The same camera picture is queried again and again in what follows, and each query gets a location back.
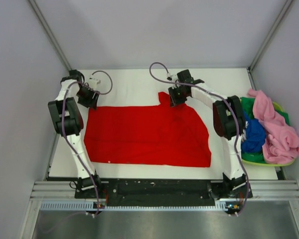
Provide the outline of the red t shirt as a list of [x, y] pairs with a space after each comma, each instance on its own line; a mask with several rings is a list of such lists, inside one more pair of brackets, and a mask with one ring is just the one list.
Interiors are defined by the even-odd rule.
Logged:
[[169, 105], [98, 107], [89, 110], [84, 136], [92, 162], [208, 168], [209, 133], [192, 107]]

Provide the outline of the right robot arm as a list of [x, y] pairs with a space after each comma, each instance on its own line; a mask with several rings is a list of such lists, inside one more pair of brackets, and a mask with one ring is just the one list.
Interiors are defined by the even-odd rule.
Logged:
[[212, 110], [214, 131], [222, 141], [224, 172], [222, 183], [211, 192], [217, 198], [236, 196], [246, 186], [248, 178], [241, 159], [240, 144], [246, 120], [239, 97], [225, 96], [213, 90], [203, 80], [195, 80], [189, 70], [175, 75], [168, 72], [166, 79], [173, 84], [168, 89], [172, 107], [184, 104], [192, 97]]

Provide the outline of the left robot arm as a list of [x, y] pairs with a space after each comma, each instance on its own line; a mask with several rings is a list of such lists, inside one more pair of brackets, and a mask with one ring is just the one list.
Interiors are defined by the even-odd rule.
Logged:
[[77, 167], [75, 190], [79, 194], [86, 192], [94, 198], [102, 194], [103, 185], [84, 144], [84, 120], [79, 106], [95, 110], [98, 98], [99, 93], [85, 82], [84, 75], [78, 70], [70, 70], [69, 75], [61, 80], [56, 99], [48, 103], [54, 130], [70, 147]]

